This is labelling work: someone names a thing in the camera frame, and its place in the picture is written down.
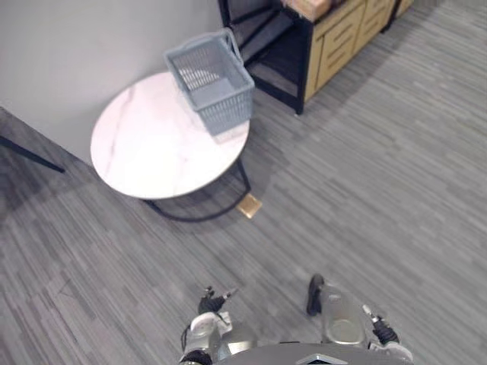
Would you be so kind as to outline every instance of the gray plastic basket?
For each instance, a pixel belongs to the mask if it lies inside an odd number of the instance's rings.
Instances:
[[[165,53],[167,67],[211,135],[252,116],[255,84],[229,29],[200,36]]]

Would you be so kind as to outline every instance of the small yellow object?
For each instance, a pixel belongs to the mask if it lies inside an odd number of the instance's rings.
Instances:
[[[252,219],[260,207],[262,207],[262,202],[257,200],[252,194],[245,195],[245,198],[237,205],[237,209],[249,219]]]

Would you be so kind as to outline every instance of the cabinet drawer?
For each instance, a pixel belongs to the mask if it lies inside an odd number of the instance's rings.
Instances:
[[[364,19],[358,31],[354,53],[365,46],[384,27],[389,10],[389,0],[368,0]]]
[[[360,20],[365,5],[360,5],[323,37],[317,87],[323,86],[353,56]]]

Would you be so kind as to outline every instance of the black metal table leg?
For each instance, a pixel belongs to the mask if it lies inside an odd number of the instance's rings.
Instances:
[[[6,147],[6,148],[10,148],[11,150],[13,150],[13,152],[15,152],[21,156],[24,156],[25,158],[27,158],[33,162],[36,162],[36,163],[39,163],[45,167],[48,167],[51,170],[55,170],[59,173],[65,172],[65,170],[62,167],[59,167],[59,166],[55,165],[54,163],[51,163],[48,160],[43,159],[41,156],[19,146],[18,144],[15,144],[14,142],[12,142],[11,140],[9,140],[5,137],[0,136],[0,145],[3,147]]]
[[[172,221],[179,221],[179,222],[185,222],[185,223],[199,223],[199,222],[204,222],[204,221],[210,221],[212,219],[216,219],[218,217],[221,217],[222,215],[227,214],[229,211],[237,207],[237,205],[246,197],[246,195],[250,192],[252,189],[250,186],[250,181],[247,176],[247,173],[245,172],[244,164],[242,163],[242,160],[240,158],[237,159],[236,162],[238,171],[240,172],[240,175],[242,176],[243,180],[243,185],[244,185],[244,191],[241,195],[239,195],[238,199],[233,202],[231,205],[227,206],[224,209],[221,209],[220,211],[210,214],[204,217],[197,217],[197,218],[191,218],[191,217],[178,217],[176,215],[167,213],[163,211],[161,208],[159,208],[154,201],[152,200],[143,200],[145,204],[147,204],[149,207],[151,207],[156,213],[158,213],[160,216],[171,219]]]

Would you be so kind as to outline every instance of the basket handle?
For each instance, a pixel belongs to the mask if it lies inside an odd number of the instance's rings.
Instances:
[[[230,28],[223,28],[221,31],[227,37],[227,44],[230,50],[233,50],[238,61],[243,65],[244,59],[242,59],[242,55],[240,54],[240,50],[238,49],[237,41],[235,40],[234,33],[231,31]]]
[[[238,49],[237,41],[235,40],[234,33],[231,31],[230,28],[223,28],[222,30],[219,30],[214,33],[205,33],[200,36],[197,36],[196,38],[193,38],[192,40],[188,40],[186,43],[184,43],[181,48],[186,49],[190,48],[192,46],[198,46],[199,44],[203,44],[208,42],[208,38],[225,38],[225,41],[227,43],[227,46],[230,50],[232,50],[238,61],[243,65],[244,60],[242,59],[242,56],[240,55],[240,50]]]

